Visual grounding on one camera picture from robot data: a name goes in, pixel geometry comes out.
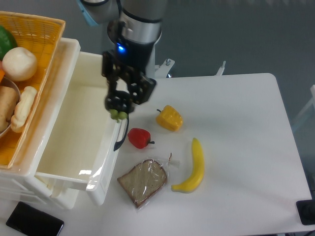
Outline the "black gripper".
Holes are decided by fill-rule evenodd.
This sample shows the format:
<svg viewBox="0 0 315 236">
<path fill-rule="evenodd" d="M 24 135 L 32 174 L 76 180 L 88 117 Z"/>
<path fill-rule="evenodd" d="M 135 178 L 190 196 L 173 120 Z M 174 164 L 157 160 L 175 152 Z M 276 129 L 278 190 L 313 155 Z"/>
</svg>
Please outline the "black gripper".
<svg viewBox="0 0 315 236">
<path fill-rule="evenodd" d="M 142 44 L 119 37 L 115 44 L 115 53 L 106 51 L 102 54 L 102 76 L 106 78 L 108 93 L 104 100 L 106 110 L 132 113 L 135 105 L 146 103 L 153 93 L 157 82 L 146 72 L 152 55 L 154 42 Z M 128 71 L 127 89 L 117 90 L 120 69 L 132 67 L 137 70 Z"/>
</svg>

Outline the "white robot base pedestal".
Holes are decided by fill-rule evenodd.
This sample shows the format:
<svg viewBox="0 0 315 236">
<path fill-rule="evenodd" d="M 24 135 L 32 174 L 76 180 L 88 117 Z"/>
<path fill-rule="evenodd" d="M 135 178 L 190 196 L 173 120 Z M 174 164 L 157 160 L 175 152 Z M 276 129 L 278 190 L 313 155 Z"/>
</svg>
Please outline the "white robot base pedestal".
<svg viewBox="0 0 315 236">
<path fill-rule="evenodd" d="M 148 65 L 146 76 L 152 79 L 171 78 L 171 69 L 175 65 L 172 59 L 166 59 L 161 65 L 156 64 L 156 44 L 154 44 Z"/>
</svg>

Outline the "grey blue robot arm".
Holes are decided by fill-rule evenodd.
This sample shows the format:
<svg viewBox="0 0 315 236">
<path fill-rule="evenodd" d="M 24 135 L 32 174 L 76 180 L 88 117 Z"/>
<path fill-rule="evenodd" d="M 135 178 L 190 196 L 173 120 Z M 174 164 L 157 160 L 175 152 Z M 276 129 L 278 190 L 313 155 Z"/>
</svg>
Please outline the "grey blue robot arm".
<svg viewBox="0 0 315 236">
<path fill-rule="evenodd" d="M 114 48 L 103 52 L 107 79 L 105 108 L 113 119 L 125 119 L 135 105 L 149 100 L 155 86 L 155 44 L 161 36 L 165 0 L 79 0 L 90 26 L 107 23 Z"/>
</svg>

